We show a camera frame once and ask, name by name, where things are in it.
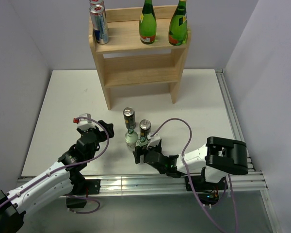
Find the green glass bottle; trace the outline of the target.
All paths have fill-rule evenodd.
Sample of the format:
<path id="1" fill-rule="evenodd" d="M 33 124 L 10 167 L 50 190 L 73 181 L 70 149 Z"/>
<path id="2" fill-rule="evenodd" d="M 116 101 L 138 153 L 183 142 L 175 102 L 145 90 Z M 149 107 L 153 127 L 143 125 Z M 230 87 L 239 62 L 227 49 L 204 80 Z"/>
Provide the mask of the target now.
<path id="1" fill-rule="evenodd" d="M 168 40 L 171 45 L 179 46 L 187 37 L 188 22 L 186 5 L 186 0 L 180 0 L 171 18 L 168 33 Z"/>
<path id="2" fill-rule="evenodd" d="M 156 16 L 152 0 L 145 0 L 139 19 L 139 36 L 144 44 L 152 44 L 157 32 Z"/>

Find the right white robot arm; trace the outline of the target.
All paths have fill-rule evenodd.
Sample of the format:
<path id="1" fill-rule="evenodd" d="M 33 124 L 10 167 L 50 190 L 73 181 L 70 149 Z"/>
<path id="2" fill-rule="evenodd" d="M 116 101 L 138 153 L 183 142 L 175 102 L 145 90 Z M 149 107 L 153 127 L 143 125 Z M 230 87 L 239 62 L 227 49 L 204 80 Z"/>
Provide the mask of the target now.
<path id="1" fill-rule="evenodd" d="M 227 138 L 211 136 L 202 147 L 183 156 L 165 156 L 162 153 L 162 139 L 156 134 L 149 136 L 145 145 L 136 145 L 133 155 L 136 164 L 143 158 L 145 164 L 168 177 L 180 178 L 201 173 L 200 183 L 205 189 L 213 188 L 227 174 L 248 174 L 246 143 Z"/>

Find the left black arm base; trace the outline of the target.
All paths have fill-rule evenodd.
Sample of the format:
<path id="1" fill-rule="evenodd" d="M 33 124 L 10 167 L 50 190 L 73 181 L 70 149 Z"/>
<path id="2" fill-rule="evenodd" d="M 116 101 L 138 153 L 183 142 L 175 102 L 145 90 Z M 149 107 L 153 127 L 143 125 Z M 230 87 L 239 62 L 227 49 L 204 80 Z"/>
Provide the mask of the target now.
<path id="1" fill-rule="evenodd" d="M 90 197 L 90 195 L 99 194 L 100 183 L 100 179 L 85 179 L 81 183 L 76 184 L 72 191 L 65 195 L 68 211 L 79 215 L 92 214 L 98 211 L 101 204 L 98 200 Z M 89 202 L 95 202 L 97 207 L 91 211 L 78 211 L 78 209 L 83 209 Z"/>

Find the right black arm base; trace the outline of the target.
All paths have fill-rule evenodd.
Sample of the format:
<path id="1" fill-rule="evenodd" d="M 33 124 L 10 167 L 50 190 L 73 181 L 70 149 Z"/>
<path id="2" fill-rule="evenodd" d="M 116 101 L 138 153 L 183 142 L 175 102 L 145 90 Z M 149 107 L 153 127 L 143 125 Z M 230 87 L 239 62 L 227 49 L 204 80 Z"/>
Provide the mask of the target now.
<path id="1" fill-rule="evenodd" d="M 228 189 L 226 177 L 218 183 L 207 182 L 201 175 L 191 176 L 191 180 L 188 175 L 182 175 L 182 178 L 185 180 L 186 191 L 195 191 L 199 202 L 209 208 L 219 204 Z"/>

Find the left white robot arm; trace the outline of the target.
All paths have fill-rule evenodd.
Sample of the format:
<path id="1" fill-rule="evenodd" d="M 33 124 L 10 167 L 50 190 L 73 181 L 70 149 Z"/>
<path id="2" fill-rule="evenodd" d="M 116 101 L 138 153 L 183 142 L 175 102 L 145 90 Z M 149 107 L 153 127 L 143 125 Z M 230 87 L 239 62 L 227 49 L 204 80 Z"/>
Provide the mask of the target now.
<path id="1" fill-rule="evenodd" d="M 79 194 L 85 188 L 81 170 L 98 156 L 101 142 L 114 137 L 112 123 L 95 121 L 89 114 L 73 119 L 80 138 L 57 162 L 24 185 L 3 192 L 0 190 L 0 233 L 16 233 L 24 217 L 54 199 L 70 193 Z"/>

